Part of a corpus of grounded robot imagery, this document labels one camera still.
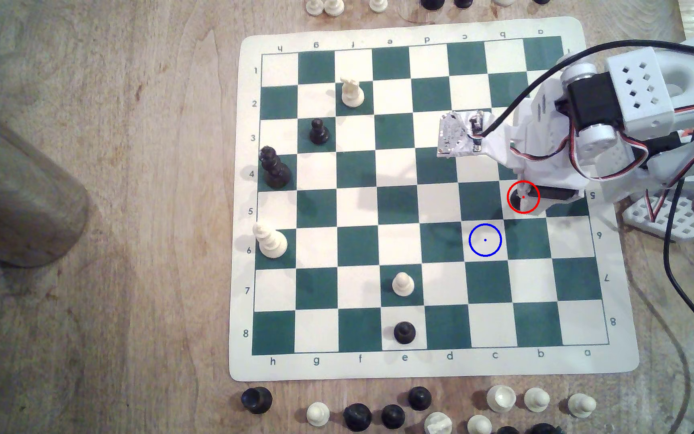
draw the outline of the red circle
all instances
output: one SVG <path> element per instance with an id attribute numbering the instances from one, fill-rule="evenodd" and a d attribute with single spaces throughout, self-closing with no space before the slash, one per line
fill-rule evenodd
<path id="1" fill-rule="evenodd" d="M 513 205 L 510 204 L 510 191 L 513 190 L 513 187 L 515 187 L 516 185 L 518 185 L 522 182 L 530 184 L 532 187 L 535 187 L 535 190 L 537 190 L 537 203 L 535 204 L 535 207 L 533 209 L 530 209 L 529 211 L 519 211 L 519 210 L 513 208 Z M 522 180 L 522 181 L 514 182 L 513 185 L 511 185 L 510 188 L 507 189 L 507 206 L 510 206 L 510 209 L 514 210 L 515 212 L 517 212 L 519 214 L 529 214 L 530 212 L 535 211 L 535 209 L 537 209 L 537 207 L 540 206 L 540 189 L 537 188 L 535 183 L 533 183 L 532 181 Z"/>

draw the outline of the white square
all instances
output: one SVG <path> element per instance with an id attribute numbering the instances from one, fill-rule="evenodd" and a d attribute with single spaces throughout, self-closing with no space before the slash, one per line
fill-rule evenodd
<path id="1" fill-rule="evenodd" d="M 374 80 L 373 58 L 370 49 L 351 49 L 334 52 L 334 81 L 341 77 L 358 80 Z"/>
<path id="2" fill-rule="evenodd" d="M 296 309 L 296 270 L 256 270 L 254 311 L 294 311 Z"/>
<path id="3" fill-rule="evenodd" d="M 552 258 L 581 258 L 594 255 L 591 225 L 587 215 L 548 217 L 545 222 Z"/>
<path id="4" fill-rule="evenodd" d="M 380 266 L 341 266 L 336 269 L 336 301 L 339 309 L 380 307 Z"/>
<path id="5" fill-rule="evenodd" d="M 336 151 L 373 151 L 376 149 L 374 115 L 359 114 L 336 118 Z"/>
<path id="6" fill-rule="evenodd" d="M 507 107 L 492 107 L 491 113 L 494 114 L 495 117 L 498 117 L 502 113 L 505 113 L 507 110 Z M 513 113 L 509 114 L 507 118 L 505 119 L 506 123 L 509 123 L 510 125 L 515 125 L 514 121 L 514 116 L 516 115 L 516 112 L 514 111 Z"/>
<path id="7" fill-rule="evenodd" d="M 486 224 L 494 226 L 499 232 Z M 507 260 L 504 221 L 478 220 L 475 222 L 462 222 L 462 245 L 464 249 L 465 262 Z M 470 249 L 470 245 L 473 246 L 475 252 Z M 476 252 L 482 255 L 491 254 L 491 256 L 478 256 Z"/>
<path id="8" fill-rule="evenodd" d="M 476 74 L 471 76 L 450 76 L 452 110 L 476 110 L 491 107 L 489 93 L 489 76 Z"/>
<path id="9" fill-rule="evenodd" d="M 265 54 L 261 57 L 262 86 L 298 84 L 298 54 Z"/>
<path id="10" fill-rule="evenodd" d="M 500 198 L 501 198 L 501 203 L 502 203 L 502 218 L 505 220 L 518 220 L 518 219 L 541 219 L 545 217 L 545 211 L 541 212 L 539 215 L 532 215 L 532 214 L 519 214 L 518 212 L 515 212 L 513 209 L 510 208 L 510 205 L 507 203 L 507 193 L 513 192 L 516 188 L 518 188 L 518 184 L 513 187 L 513 190 L 510 189 L 510 186 L 516 183 L 516 179 L 508 179 L 506 181 L 500 181 Z M 535 206 L 535 203 L 537 203 L 536 198 L 532 198 L 529 196 L 531 199 L 531 206 Z"/>
<path id="11" fill-rule="evenodd" d="M 278 155 L 298 152 L 298 120 L 264 119 L 259 125 L 260 146 L 275 148 Z"/>
<path id="12" fill-rule="evenodd" d="M 449 75 L 449 54 L 446 44 L 409 47 L 411 78 L 445 77 Z"/>
<path id="13" fill-rule="evenodd" d="M 257 216 L 275 229 L 296 229 L 296 191 L 259 192 Z"/>
<path id="14" fill-rule="evenodd" d="M 419 223 L 379 225 L 378 227 L 382 265 L 422 263 Z"/>
<path id="15" fill-rule="evenodd" d="M 336 153 L 307 152 L 296 157 L 296 189 L 336 188 Z"/>
<path id="16" fill-rule="evenodd" d="M 541 75 L 545 74 L 545 71 L 527 71 L 527 83 L 532 84 L 536 79 L 540 78 Z M 551 78 L 555 79 L 561 79 L 561 71 L 553 74 Z M 529 94 L 530 98 L 534 98 L 535 95 L 537 94 L 537 91 L 542 87 L 542 85 L 539 85 L 535 90 Z"/>
<path id="17" fill-rule="evenodd" d="M 412 113 L 411 79 L 378 80 L 374 83 L 374 114 Z"/>
<path id="18" fill-rule="evenodd" d="M 424 306 L 391 306 L 383 307 L 382 316 L 382 350 L 424 350 L 427 349 L 427 326 Z M 395 340 L 395 326 L 401 321 L 414 325 L 416 336 L 408 344 Z"/>
<path id="19" fill-rule="evenodd" d="M 564 345 L 606 344 L 609 341 L 600 300 L 559 301 L 558 318 Z"/>
<path id="20" fill-rule="evenodd" d="M 336 116 L 336 84 L 300 84 L 297 88 L 298 117 Z"/>
<path id="21" fill-rule="evenodd" d="M 496 181 L 500 179 L 499 163 L 487 155 L 457 157 L 457 180 L 459 182 Z"/>
<path id="22" fill-rule="evenodd" d="M 379 224 L 376 187 L 336 189 L 336 225 L 371 226 Z"/>
<path id="23" fill-rule="evenodd" d="M 523 39 L 487 41 L 484 43 L 487 55 L 487 73 L 515 73 L 527 70 Z"/>
<path id="24" fill-rule="evenodd" d="M 296 229 L 296 268 L 336 266 L 336 226 Z"/>
<path id="25" fill-rule="evenodd" d="M 413 114 L 414 147 L 438 147 L 441 116 L 448 111 L 422 111 Z"/>
<path id="26" fill-rule="evenodd" d="M 465 262 L 426 262 L 422 264 L 425 306 L 467 304 Z"/>
<path id="27" fill-rule="evenodd" d="M 416 187 L 420 223 L 459 222 L 459 185 L 419 184 Z"/>
<path id="28" fill-rule="evenodd" d="M 518 346 L 513 303 L 469 304 L 467 312 L 474 348 Z"/>
<path id="29" fill-rule="evenodd" d="M 339 350 L 339 309 L 302 309 L 294 320 L 294 351 Z"/>
<path id="30" fill-rule="evenodd" d="M 378 149 L 376 157 L 376 185 L 416 184 L 416 150 L 413 147 Z"/>
<path id="31" fill-rule="evenodd" d="M 510 299 L 514 303 L 556 301 L 553 260 L 509 260 Z"/>

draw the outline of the robotic arm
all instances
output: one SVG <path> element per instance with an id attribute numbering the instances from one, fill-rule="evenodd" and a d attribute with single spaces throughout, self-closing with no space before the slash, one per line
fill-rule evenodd
<path id="1" fill-rule="evenodd" d="M 601 182 L 605 200 L 635 200 L 626 222 L 657 235 L 665 233 L 670 188 L 686 178 L 672 238 L 694 236 L 694 141 L 686 133 L 694 127 L 693 54 L 645 47 L 609 57 L 602 73 L 581 59 L 522 100 L 514 125 L 484 134 L 495 120 L 484 111 L 443 115 L 438 156 L 485 154 L 513 169 L 537 189 L 518 184 L 511 204 L 528 210 L 540 195 L 535 215 Z"/>

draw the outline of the blue circle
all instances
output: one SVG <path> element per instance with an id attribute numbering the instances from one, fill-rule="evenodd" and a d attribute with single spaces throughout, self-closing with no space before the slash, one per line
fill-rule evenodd
<path id="1" fill-rule="evenodd" d="M 495 251 L 489 253 L 488 255 L 484 255 L 482 253 L 476 252 L 476 250 L 473 248 L 473 242 L 470 241 L 470 239 L 473 238 L 473 232 L 476 232 L 476 229 L 478 229 L 481 226 L 490 226 L 492 229 L 494 229 L 496 231 L 496 234 L 500 236 L 500 244 L 496 247 Z M 500 251 L 500 247 L 502 247 L 502 233 L 500 232 L 499 229 L 494 227 L 494 225 L 491 225 L 489 223 L 481 223 L 480 225 L 477 225 L 476 227 L 474 227 L 472 231 L 470 231 L 470 235 L 467 236 L 467 243 L 470 246 L 470 250 L 472 250 L 473 253 L 477 254 L 478 256 L 482 256 L 482 257 L 486 258 L 486 257 L 492 256 L 494 253 L 497 253 L 498 251 Z"/>

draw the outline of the captured chess piece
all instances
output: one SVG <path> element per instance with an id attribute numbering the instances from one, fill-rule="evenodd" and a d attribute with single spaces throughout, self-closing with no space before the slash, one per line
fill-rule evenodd
<path id="1" fill-rule="evenodd" d="M 307 0 L 304 6 L 307 9 L 307 14 L 317 16 L 323 13 L 323 0 Z"/>
<path id="2" fill-rule="evenodd" d="M 258 161 L 264 169 L 264 182 L 272 188 L 283 188 L 291 181 L 291 169 L 280 161 L 278 153 L 269 146 L 258 152 Z"/>
<path id="3" fill-rule="evenodd" d="M 355 108 L 360 104 L 363 104 L 365 95 L 363 94 L 363 89 L 360 88 L 360 84 L 356 80 L 346 79 L 342 77 L 342 103 L 348 107 Z"/>
<path id="4" fill-rule="evenodd" d="M 421 0 L 420 3 L 422 4 L 422 7 L 428 11 L 437 11 L 443 7 L 445 2 L 446 0 Z"/>
<path id="5" fill-rule="evenodd" d="M 406 421 L 406 413 L 399 405 L 390 404 L 382 410 L 382 425 L 387 429 L 399 429 Z"/>
<path id="6" fill-rule="evenodd" d="M 596 400 L 582 393 L 575 393 L 569 397 L 567 407 L 570 414 L 576 418 L 587 418 L 596 410 Z"/>
<path id="7" fill-rule="evenodd" d="M 451 419 L 440 411 L 434 411 L 425 419 L 425 434 L 451 434 Z"/>
<path id="8" fill-rule="evenodd" d="M 545 411 L 548 404 L 551 403 L 551 397 L 543 389 L 532 388 L 524 394 L 524 403 L 529 411 L 539 413 Z"/>
<path id="9" fill-rule="evenodd" d="M 467 434 L 491 434 L 491 422 L 484 415 L 475 415 L 467 421 Z"/>
<path id="10" fill-rule="evenodd" d="M 424 411 L 430 407 L 433 403 L 433 397 L 430 395 L 430 391 L 423 388 L 422 386 L 412 387 L 409 390 L 409 406 L 417 411 Z"/>
<path id="11" fill-rule="evenodd" d="M 344 0 L 325 0 L 324 9 L 325 13 L 331 16 L 342 15 L 345 11 Z"/>
<path id="12" fill-rule="evenodd" d="M 331 132 L 323 124 L 323 119 L 315 118 L 312 120 L 312 130 L 309 132 L 309 140 L 317 145 L 321 145 L 331 138 Z"/>
<path id="13" fill-rule="evenodd" d="M 313 402 L 307 408 L 307 422 L 312 426 L 323 426 L 329 422 L 331 412 L 322 402 Z"/>
<path id="14" fill-rule="evenodd" d="M 518 195 L 518 189 L 510 193 L 510 206 L 516 211 L 521 211 L 521 197 Z"/>
<path id="15" fill-rule="evenodd" d="M 365 404 L 351 404 L 342 412 L 342 416 L 347 429 L 353 432 L 365 431 L 371 425 L 371 410 Z"/>
<path id="16" fill-rule="evenodd" d="M 384 12 L 387 9 L 387 0 L 369 0 L 369 7 L 376 13 Z"/>
<path id="17" fill-rule="evenodd" d="M 564 430 L 550 423 L 538 423 L 529 430 L 529 434 L 564 434 Z"/>
<path id="18" fill-rule="evenodd" d="M 267 388 L 258 386 L 244 391 L 240 401 L 248 411 L 260 415 L 272 407 L 272 393 Z"/>
<path id="19" fill-rule="evenodd" d="M 416 337 L 416 329 L 414 324 L 409 321 L 401 321 L 395 326 L 395 330 L 392 331 L 392 335 L 399 344 L 410 344 L 412 340 Z"/>
<path id="20" fill-rule="evenodd" d="M 497 385 L 487 392 L 487 404 L 489 408 L 497 413 L 505 413 L 513 408 L 516 403 L 516 392 L 513 389 Z"/>

